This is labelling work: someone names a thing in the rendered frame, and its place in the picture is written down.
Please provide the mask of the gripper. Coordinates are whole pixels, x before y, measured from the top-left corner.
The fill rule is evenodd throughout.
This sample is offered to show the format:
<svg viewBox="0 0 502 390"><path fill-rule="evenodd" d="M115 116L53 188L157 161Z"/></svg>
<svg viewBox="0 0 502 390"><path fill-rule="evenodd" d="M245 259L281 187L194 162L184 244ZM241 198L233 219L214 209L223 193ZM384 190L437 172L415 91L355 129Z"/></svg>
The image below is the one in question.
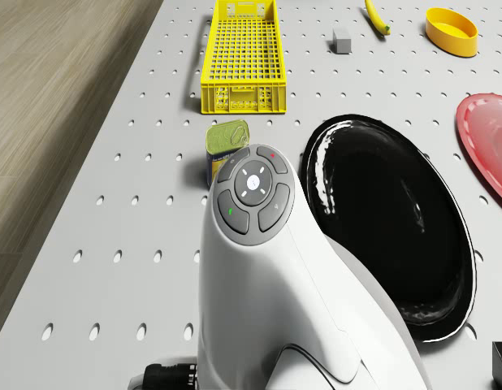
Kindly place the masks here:
<svg viewBox="0 0 502 390"><path fill-rule="evenodd" d="M196 357L173 357L149 364L132 377L128 390L199 390Z"/></svg>

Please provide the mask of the flat-sided can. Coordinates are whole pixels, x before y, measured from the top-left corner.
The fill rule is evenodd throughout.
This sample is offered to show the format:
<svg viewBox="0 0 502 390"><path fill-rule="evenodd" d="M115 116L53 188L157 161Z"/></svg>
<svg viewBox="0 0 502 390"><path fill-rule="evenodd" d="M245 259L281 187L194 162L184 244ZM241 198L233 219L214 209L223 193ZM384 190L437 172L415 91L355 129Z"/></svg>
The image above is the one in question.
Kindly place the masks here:
<svg viewBox="0 0 502 390"><path fill-rule="evenodd" d="M243 119L218 123L206 131L206 181L211 186L227 159L249 144L249 126Z"/></svg>

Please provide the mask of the black plate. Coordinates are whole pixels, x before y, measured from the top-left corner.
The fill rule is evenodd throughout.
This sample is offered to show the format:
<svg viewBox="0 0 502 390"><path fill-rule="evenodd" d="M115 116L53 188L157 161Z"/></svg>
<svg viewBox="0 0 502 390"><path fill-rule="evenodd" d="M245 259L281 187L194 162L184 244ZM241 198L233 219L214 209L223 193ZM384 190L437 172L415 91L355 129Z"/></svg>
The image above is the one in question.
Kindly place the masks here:
<svg viewBox="0 0 502 390"><path fill-rule="evenodd" d="M300 181L323 233L372 274L415 340L463 328L477 291L472 240L452 191L412 141L380 120L338 115L311 134Z"/></svg>

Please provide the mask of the yellow basket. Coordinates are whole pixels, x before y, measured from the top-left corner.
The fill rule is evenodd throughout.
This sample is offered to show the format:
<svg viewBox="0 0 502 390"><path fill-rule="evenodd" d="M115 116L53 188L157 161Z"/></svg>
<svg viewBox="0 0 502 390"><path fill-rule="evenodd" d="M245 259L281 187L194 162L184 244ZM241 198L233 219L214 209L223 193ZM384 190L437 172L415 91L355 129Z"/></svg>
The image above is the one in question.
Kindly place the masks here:
<svg viewBox="0 0 502 390"><path fill-rule="evenodd" d="M283 114L286 85L276 0L216 0L201 72L201 112Z"/></svg>

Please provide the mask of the grey cube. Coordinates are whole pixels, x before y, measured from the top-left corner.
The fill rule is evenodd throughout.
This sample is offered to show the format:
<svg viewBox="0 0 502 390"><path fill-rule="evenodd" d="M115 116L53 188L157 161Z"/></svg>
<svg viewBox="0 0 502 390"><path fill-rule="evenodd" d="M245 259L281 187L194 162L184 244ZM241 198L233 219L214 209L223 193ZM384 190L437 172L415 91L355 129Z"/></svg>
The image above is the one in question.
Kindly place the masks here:
<svg viewBox="0 0 502 390"><path fill-rule="evenodd" d="M347 29L333 29L333 49L336 54L352 53L352 38Z"/></svg>

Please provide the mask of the red plate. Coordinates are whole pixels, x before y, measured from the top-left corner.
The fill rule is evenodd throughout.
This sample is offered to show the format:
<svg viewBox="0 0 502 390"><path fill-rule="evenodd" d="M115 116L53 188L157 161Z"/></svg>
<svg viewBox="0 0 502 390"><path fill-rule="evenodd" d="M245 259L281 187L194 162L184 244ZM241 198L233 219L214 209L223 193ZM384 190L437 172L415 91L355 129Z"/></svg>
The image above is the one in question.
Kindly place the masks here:
<svg viewBox="0 0 502 390"><path fill-rule="evenodd" d="M502 198L502 95L465 97L457 107L456 123L471 161Z"/></svg>

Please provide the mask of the banana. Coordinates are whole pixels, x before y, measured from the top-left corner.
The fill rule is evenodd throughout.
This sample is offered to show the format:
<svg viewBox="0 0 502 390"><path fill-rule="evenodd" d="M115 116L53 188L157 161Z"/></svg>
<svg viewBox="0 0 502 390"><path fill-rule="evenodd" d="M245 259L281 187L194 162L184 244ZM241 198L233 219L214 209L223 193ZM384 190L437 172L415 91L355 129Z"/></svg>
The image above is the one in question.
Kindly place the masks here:
<svg viewBox="0 0 502 390"><path fill-rule="evenodd" d="M373 0L365 0L365 6L370 21L374 25L375 29L383 36L389 36L391 34L391 28L389 24L386 24L379 13L376 11Z"/></svg>

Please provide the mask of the yellow bowl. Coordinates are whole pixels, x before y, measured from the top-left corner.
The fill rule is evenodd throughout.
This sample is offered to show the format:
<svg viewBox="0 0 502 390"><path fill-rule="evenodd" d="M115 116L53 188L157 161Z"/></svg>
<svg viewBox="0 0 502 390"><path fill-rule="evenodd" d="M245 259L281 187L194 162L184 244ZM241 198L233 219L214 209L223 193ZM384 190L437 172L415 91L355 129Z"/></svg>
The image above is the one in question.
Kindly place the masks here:
<svg viewBox="0 0 502 390"><path fill-rule="evenodd" d="M478 29L458 12L440 7L429 8L425 30L436 46L450 54L469 58L478 53Z"/></svg>

